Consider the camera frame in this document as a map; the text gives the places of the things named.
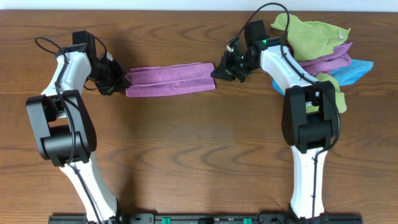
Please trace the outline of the purple microfiber cloth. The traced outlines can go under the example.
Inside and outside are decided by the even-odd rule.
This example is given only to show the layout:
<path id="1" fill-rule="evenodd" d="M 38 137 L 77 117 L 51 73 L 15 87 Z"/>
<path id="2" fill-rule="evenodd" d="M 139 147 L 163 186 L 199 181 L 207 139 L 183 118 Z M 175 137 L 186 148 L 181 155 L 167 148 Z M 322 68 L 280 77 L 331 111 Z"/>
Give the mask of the purple microfiber cloth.
<path id="1" fill-rule="evenodd" d="M 132 68 L 126 74 L 131 86 L 128 97 L 158 97 L 196 93 L 215 89 L 212 63 L 188 63 L 167 67 Z"/>

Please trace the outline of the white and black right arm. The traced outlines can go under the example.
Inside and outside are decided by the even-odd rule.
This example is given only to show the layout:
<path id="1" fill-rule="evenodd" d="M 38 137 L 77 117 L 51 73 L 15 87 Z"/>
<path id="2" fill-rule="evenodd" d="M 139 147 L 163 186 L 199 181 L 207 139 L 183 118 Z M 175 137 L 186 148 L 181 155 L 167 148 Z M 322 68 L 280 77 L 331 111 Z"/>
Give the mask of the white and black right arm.
<path id="1" fill-rule="evenodd" d="M 335 88 L 311 77 L 279 38 L 251 39 L 246 45 L 242 51 L 238 41 L 229 43 L 211 76 L 244 82 L 260 68 L 277 83 L 284 94 L 282 134 L 294 158 L 290 210 L 300 222 L 320 223 L 325 219 L 323 166 L 341 130 Z"/>

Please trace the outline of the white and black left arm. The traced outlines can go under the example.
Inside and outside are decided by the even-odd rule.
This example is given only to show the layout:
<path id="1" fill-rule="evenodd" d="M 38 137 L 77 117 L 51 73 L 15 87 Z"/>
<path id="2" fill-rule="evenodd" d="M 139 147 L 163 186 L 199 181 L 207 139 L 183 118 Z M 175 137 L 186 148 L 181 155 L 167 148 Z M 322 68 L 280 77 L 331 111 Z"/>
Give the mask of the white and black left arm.
<path id="1" fill-rule="evenodd" d="M 55 56 L 50 84 L 25 104 L 39 154 L 69 178 L 86 210 L 83 223 L 128 223 L 98 167 L 96 131 L 81 94 L 87 81 L 102 95 L 130 83 L 108 52 L 97 55 L 95 44 L 61 47 Z"/>

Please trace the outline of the green cloth at pile top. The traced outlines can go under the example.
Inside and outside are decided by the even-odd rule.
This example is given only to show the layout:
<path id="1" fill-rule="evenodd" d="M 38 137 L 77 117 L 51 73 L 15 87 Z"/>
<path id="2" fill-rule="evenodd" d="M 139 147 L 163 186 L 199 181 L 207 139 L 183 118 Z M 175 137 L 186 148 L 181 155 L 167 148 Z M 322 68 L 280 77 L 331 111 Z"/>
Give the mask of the green cloth at pile top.
<path id="1" fill-rule="evenodd" d="M 271 27 L 285 30 L 288 27 L 287 41 L 294 51 L 294 59 L 298 62 L 311 61 L 330 55 L 334 48 L 343 44 L 351 31 L 320 21 L 301 21 L 297 16 L 279 14 Z"/>

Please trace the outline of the purple cloth in pile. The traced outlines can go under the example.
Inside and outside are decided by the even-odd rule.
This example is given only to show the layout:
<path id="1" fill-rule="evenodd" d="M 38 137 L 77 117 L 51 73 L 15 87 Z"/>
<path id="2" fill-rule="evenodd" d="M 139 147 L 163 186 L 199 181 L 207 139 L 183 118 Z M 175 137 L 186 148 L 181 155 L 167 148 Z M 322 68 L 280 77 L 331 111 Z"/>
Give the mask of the purple cloth in pile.
<path id="1" fill-rule="evenodd" d="M 334 47 L 333 53 L 330 55 L 324 55 L 310 61 L 298 62 L 298 64 L 313 77 L 317 76 L 319 73 L 330 75 L 333 70 L 351 65 L 352 59 L 347 54 L 347 51 L 352 44 L 353 42 L 343 42 L 341 45 Z"/>

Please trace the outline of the green cloth near pile front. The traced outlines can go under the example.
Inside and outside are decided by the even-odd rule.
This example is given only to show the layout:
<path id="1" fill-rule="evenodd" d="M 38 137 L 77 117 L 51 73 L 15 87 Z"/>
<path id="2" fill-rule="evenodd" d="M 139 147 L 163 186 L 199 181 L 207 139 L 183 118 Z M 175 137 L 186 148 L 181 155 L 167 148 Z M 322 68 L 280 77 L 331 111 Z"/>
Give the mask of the green cloth near pile front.
<path id="1" fill-rule="evenodd" d="M 327 73 L 318 73 L 315 78 L 320 82 L 330 81 L 333 84 L 333 86 L 335 87 L 335 100 L 338 111 L 340 114 L 344 113 L 347 110 L 345 94 L 340 90 L 340 85 L 337 79 L 333 78 Z"/>

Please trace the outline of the blue microfiber cloth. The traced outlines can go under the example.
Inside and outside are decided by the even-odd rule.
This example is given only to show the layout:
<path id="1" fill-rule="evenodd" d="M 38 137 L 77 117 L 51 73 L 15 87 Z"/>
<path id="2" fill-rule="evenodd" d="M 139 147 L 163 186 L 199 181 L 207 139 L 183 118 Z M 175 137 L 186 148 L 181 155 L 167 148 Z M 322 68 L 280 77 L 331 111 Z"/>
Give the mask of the blue microfiber cloth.
<path id="1" fill-rule="evenodd" d="M 340 87 L 352 85 L 370 72 L 373 65 L 371 61 L 352 59 L 351 65 L 333 70 L 330 75 L 337 79 Z"/>

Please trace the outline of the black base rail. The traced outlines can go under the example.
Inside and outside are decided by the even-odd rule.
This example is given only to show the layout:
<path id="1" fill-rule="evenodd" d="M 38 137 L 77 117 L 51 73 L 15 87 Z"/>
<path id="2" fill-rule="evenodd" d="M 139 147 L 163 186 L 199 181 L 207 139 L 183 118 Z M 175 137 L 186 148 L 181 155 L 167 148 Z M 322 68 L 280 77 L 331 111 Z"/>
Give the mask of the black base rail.
<path id="1" fill-rule="evenodd" d="M 289 214 L 261 213 L 249 215 L 154 215 L 151 213 L 138 213 L 125 215 L 123 218 L 110 218 L 102 223 L 125 224 L 362 224 L 360 215 L 330 215 L 324 214 L 316 218 L 295 218 Z"/>

